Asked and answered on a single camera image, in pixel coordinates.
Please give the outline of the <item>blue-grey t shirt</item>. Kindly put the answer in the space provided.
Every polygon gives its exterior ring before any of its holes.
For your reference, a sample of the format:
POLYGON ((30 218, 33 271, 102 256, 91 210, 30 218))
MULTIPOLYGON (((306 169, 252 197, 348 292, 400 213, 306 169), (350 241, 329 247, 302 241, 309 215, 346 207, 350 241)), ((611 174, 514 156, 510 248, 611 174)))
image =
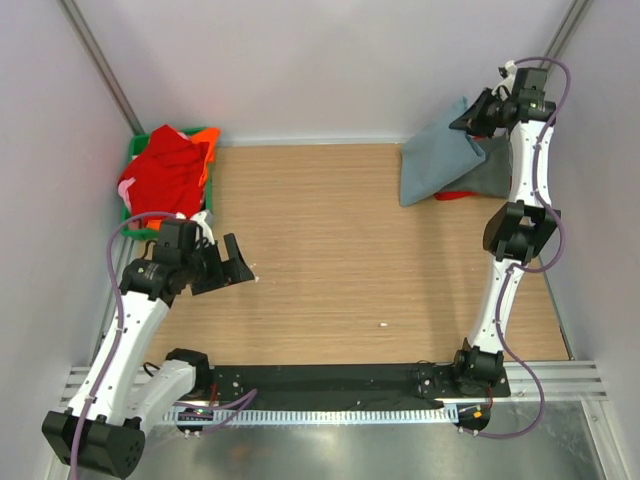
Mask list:
POLYGON ((450 124, 468 110, 461 96, 401 148, 399 204, 414 205, 479 166, 484 150, 464 129, 450 124))

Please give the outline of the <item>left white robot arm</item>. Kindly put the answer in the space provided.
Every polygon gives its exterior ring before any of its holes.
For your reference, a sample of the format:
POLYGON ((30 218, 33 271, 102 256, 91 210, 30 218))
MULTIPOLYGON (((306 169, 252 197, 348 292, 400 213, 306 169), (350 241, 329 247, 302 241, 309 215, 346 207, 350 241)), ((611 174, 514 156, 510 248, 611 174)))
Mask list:
POLYGON ((110 274, 116 310, 97 356, 64 411, 50 411, 42 433, 59 461, 77 478, 82 469, 127 478, 138 465, 146 437, 183 398, 204 398, 213 385, 206 354, 175 349, 140 388, 139 367, 156 330, 184 289, 200 295, 251 281, 254 275, 232 234, 223 259, 210 212, 168 214, 150 255, 110 274))

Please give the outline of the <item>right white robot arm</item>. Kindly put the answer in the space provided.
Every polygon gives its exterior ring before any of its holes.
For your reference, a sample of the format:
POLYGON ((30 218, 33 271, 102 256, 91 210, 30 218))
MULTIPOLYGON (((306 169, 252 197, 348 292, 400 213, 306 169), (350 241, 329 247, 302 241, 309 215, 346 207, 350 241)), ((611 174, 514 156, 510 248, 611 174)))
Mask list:
POLYGON ((483 234, 490 267, 482 306, 450 372, 452 387, 464 396, 505 385, 504 342, 516 293, 531 262, 558 230, 561 216, 548 191, 548 150, 557 106, 545 98, 547 73, 514 62, 499 72, 501 82, 484 89, 450 125, 486 138, 503 130, 512 155, 508 199, 483 234))

